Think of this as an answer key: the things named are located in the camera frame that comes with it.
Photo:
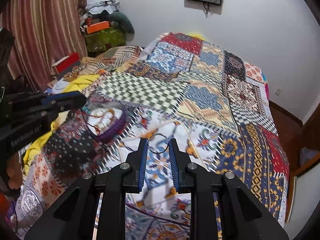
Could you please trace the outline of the person's left hand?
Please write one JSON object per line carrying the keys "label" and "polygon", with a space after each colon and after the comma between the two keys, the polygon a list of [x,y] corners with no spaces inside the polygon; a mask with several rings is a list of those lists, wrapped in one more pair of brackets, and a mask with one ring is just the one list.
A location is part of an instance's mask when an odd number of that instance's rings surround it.
{"label": "person's left hand", "polygon": [[11,189],[19,189],[23,182],[19,153],[15,153],[7,160],[8,185]]}

